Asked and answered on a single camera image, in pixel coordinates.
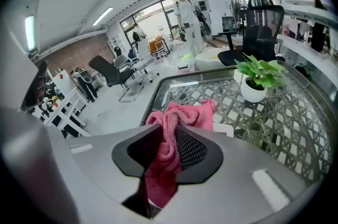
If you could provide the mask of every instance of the person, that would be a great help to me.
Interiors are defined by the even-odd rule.
[[[201,35],[200,22],[195,15],[194,7],[190,0],[178,0],[174,3],[174,14],[180,29],[185,32],[185,39],[190,52],[197,55],[202,52],[203,39]]]
[[[135,25],[134,25],[134,32],[136,32],[138,34],[140,40],[147,37],[145,32],[139,27],[139,25],[137,23],[135,23]]]
[[[321,0],[314,0],[315,7],[318,9],[325,10]],[[312,29],[311,48],[317,52],[321,52],[324,46],[325,34],[323,34],[324,25],[315,23]]]
[[[81,77],[80,73],[85,71],[85,69],[81,67],[76,67],[75,71],[71,71],[70,75],[71,77],[76,78],[78,84],[81,86],[81,88],[86,92],[88,98],[90,101],[94,102],[94,97],[98,98],[97,93],[95,91],[94,86],[91,83],[86,83]]]

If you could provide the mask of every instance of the glass table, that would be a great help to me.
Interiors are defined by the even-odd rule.
[[[338,116],[319,91],[298,71],[287,71],[284,84],[270,88],[258,103],[244,100],[234,66],[162,79],[140,125],[168,103],[202,104],[213,99],[213,121],[234,128],[235,138],[248,141],[299,174],[307,185],[323,179],[332,162]]]

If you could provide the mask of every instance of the brick wall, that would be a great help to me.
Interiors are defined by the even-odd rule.
[[[47,61],[48,69],[53,76],[55,76],[55,69],[58,67],[66,69],[68,73],[77,66],[83,67],[89,72],[94,72],[94,69],[88,66],[88,62],[92,58],[100,55],[108,62],[112,62],[115,58],[107,41],[105,34],[82,39],[57,50],[43,60]]]

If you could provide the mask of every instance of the metal grid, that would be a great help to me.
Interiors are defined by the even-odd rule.
[[[287,75],[283,87],[270,89],[264,100],[253,104],[244,100],[239,86],[233,78],[227,78],[173,87],[161,110],[170,101],[196,105],[213,99],[214,122],[232,125],[235,137],[264,150],[308,185],[321,180],[332,161],[327,136],[330,122],[306,89]]]

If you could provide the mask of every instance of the potted plant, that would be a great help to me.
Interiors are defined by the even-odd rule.
[[[267,88],[281,85],[281,74],[285,68],[274,61],[258,61],[253,55],[245,55],[245,62],[235,60],[238,71],[246,75],[241,84],[241,93],[245,100],[256,103],[266,97]]]

